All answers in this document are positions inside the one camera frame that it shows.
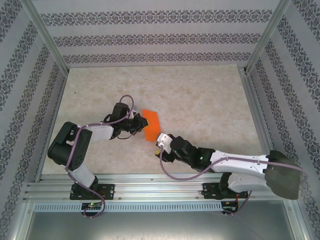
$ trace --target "orange block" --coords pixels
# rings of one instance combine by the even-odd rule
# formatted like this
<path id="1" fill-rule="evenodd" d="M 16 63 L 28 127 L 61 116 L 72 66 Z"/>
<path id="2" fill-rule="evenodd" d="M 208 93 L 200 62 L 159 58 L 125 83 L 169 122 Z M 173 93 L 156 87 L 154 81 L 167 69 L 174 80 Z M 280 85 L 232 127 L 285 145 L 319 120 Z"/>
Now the orange block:
<path id="1" fill-rule="evenodd" d="M 155 142 L 161 133 L 158 114 L 155 111 L 142 109 L 142 116 L 148 121 L 148 126 L 144 128 L 145 140 Z"/>

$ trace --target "patterned wallpaper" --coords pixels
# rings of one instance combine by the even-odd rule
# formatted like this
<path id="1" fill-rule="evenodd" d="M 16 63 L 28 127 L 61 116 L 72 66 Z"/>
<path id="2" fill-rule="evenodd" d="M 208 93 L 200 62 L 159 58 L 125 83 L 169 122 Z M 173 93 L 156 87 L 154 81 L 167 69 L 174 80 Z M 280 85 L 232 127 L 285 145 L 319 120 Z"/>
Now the patterned wallpaper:
<path id="1" fill-rule="evenodd" d="M 299 204 L 320 239 L 320 1 L 292 0 L 251 78 L 273 147 L 306 169 Z"/>
<path id="2" fill-rule="evenodd" d="M 34 0 L 70 68 L 245 66 L 279 0 Z"/>
<path id="3" fill-rule="evenodd" d="M 18 0 L 0 0 L 0 240 L 44 152 L 64 76 Z"/>

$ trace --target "perforated metal strip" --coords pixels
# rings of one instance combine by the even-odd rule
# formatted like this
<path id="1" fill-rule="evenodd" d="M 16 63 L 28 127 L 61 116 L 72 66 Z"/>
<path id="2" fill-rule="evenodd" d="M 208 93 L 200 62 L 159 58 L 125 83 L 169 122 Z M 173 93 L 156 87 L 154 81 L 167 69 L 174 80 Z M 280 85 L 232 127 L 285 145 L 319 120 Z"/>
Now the perforated metal strip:
<path id="1" fill-rule="evenodd" d="M 81 212 L 80 202 L 38 202 L 36 213 Z M 220 201 L 206 202 L 107 202 L 105 212 L 211 212 L 222 211 Z"/>

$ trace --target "beige floor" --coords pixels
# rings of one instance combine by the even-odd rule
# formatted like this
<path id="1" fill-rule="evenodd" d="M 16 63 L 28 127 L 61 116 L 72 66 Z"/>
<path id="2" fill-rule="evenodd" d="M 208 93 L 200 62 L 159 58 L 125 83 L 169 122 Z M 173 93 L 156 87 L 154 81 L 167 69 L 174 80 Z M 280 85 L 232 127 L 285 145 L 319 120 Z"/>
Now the beige floor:
<path id="1" fill-rule="evenodd" d="M 236 65 L 73 68 L 51 140 L 66 121 L 99 123 L 125 94 L 140 109 L 157 112 L 163 132 L 197 147 L 262 153 Z M 131 105 L 130 99 L 124 102 Z M 156 150 L 141 132 L 127 140 L 90 144 L 84 161 L 95 174 L 161 173 Z M 165 167 L 173 173 L 194 172 L 178 161 Z M 65 172 L 47 158 L 42 173 Z"/>

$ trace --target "orange object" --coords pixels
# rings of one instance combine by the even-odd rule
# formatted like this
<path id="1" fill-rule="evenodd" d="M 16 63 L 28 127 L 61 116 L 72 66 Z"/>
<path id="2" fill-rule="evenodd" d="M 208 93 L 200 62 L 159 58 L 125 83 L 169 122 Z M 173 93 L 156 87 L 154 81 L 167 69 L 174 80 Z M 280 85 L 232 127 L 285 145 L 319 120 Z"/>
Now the orange object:
<path id="1" fill-rule="evenodd" d="M 148 121 L 148 126 L 144 128 L 145 140 L 155 142 L 161 133 L 158 114 L 155 111 L 142 109 L 142 116 Z"/>

